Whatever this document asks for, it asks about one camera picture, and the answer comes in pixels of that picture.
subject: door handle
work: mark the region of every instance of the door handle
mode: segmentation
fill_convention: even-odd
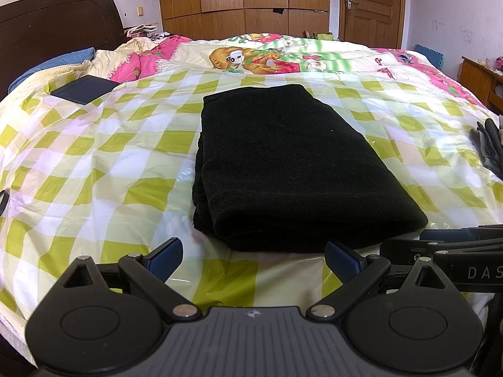
[[[348,1],[348,10],[351,10],[351,6],[354,4],[354,5],[358,5],[360,3],[357,3],[356,1],[353,1],[353,0],[347,0]]]

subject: blue pillow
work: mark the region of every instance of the blue pillow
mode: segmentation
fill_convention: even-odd
[[[43,71],[44,69],[49,69],[53,67],[58,67],[60,65],[71,65],[71,64],[81,64],[86,59],[91,60],[94,58],[96,50],[94,48],[86,48],[82,51],[70,52],[69,54],[63,54],[56,58],[49,59],[48,61],[42,62],[40,65],[27,70],[23,75],[16,78],[14,82],[8,87],[7,93],[10,93],[16,86],[23,82],[27,77],[33,75],[35,72]]]

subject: door frame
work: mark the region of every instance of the door frame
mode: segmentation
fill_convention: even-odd
[[[341,41],[344,41],[345,34],[345,17],[346,17],[346,0],[339,1],[339,37]],[[398,41],[395,48],[402,48],[402,40],[403,40],[403,26],[405,22],[406,16],[406,0],[401,0],[400,3],[400,22],[398,23]]]

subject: green and white checkered plastic sheet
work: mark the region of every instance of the green and white checkered plastic sheet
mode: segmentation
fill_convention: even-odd
[[[21,341],[77,256],[115,262],[170,237],[182,240],[184,259],[168,284],[204,309],[306,308],[340,285],[318,255],[239,253],[194,230],[200,112],[215,92],[301,84],[366,137],[430,228],[503,222],[503,184],[468,138],[494,115],[415,81],[415,70],[408,83],[375,70],[259,76],[176,61],[162,70],[84,107],[47,94],[79,76],[71,69],[0,104],[0,187],[11,195],[0,218],[0,320]]]

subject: gray ribbed plate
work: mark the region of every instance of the gray ribbed plate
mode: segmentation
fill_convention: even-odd
[[[340,330],[297,307],[212,308],[172,327],[150,358],[117,377],[396,377],[354,354]],[[452,377],[468,377],[460,370]]]

